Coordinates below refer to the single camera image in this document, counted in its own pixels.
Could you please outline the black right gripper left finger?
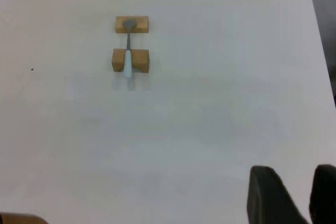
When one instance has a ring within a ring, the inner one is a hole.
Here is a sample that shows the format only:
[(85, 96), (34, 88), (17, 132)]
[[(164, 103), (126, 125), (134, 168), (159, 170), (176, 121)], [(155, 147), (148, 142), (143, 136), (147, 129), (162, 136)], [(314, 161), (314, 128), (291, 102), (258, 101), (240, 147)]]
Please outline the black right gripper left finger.
[(307, 223), (280, 176), (268, 166), (250, 169), (247, 216), (250, 224)]

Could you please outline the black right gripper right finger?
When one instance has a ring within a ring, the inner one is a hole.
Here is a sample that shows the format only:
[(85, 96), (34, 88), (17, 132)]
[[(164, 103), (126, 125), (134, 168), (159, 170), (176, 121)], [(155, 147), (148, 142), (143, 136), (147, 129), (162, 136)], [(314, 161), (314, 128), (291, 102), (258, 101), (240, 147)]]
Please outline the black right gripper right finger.
[(312, 223), (335, 223), (335, 166), (317, 166), (313, 177), (309, 212)]

